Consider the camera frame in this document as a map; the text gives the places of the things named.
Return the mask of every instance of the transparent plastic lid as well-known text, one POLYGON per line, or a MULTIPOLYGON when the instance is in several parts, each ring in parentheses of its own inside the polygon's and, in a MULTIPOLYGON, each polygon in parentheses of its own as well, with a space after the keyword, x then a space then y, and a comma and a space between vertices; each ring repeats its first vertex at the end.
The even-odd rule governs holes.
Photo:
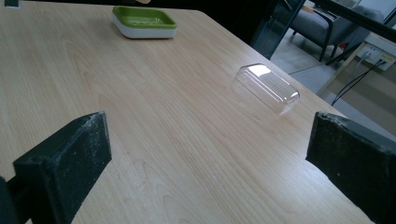
POLYGON ((236 79, 276 113, 290 109, 300 99, 289 82, 260 63, 241 67, 236 79))

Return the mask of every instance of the black cable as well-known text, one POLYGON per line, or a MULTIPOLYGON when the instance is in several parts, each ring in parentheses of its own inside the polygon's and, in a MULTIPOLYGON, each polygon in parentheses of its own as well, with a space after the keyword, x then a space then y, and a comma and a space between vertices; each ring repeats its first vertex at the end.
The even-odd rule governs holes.
POLYGON ((350 89, 352 89, 356 84, 358 84, 367 74, 369 74, 373 69, 377 68, 378 66, 382 65, 386 63, 383 60, 378 60, 378 62, 376 64, 374 64, 369 70, 367 70, 366 72, 364 72, 363 74, 361 74, 358 77, 353 78, 351 81, 349 81, 345 87, 343 89, 341 89, 336 95, 334 100, 332 101, 332 105, 335 104, 335 102, 337 102, 345 93, 347 93, 350 89), (352 86, 350 86, 346 91, 344 91, 343 93, 341 93, 345 88, 347 88, 349 85, 351 85, 353 83, 352 86))

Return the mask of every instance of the chair seat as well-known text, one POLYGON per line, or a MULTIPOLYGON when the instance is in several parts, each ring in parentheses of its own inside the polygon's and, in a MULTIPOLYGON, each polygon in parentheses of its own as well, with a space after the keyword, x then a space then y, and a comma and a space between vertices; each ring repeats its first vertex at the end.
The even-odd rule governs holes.
POLYGON ((304 36, 309 36, 316 44, 323 45, 329 23, 315 12, 300 10, 290 28, 304 36))

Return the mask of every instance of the wooden table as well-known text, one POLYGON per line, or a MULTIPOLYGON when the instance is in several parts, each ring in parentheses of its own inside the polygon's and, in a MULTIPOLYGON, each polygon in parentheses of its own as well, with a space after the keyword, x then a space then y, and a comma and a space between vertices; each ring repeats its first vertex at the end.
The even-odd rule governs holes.
POLYGON ((173 39, 132 40, 110 6, 0 7, 0 168, 72 119, 107 115, 113 160, 74 223, 371 223, 306 161, 338 113, 204 13, 165 9, 173 39), (263 63, 301 94, 278 115, 235 80, 263 63))

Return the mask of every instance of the plastic box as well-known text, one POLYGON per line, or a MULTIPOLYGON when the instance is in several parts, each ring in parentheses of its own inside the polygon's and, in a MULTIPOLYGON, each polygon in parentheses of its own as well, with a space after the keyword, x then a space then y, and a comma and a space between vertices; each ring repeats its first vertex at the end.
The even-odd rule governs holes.
POLYGON ((113 7, 113 21, 129 38, 172 38, 177 24, 165 12, 146 7, 113 7))
POLYGON ((241 67, 236 79, 276 113, 289 110, 300 99, 289 82, 260 63, 241 67))

